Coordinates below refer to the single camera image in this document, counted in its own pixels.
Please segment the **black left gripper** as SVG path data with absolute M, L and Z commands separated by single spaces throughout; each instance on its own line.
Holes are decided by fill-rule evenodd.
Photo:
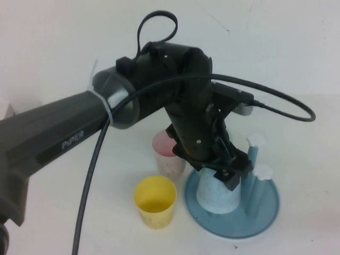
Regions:
M 212 104 L 198 109 L 172 103 L 166 112 L 172 123 L 167 133 L 177 142 L 175 152 L 197 172 L 204 167 L 216 170 L 215 178 L 234 191 L 240 176 L 252 171 L 252 162 L 232 144 L 223 115 Z

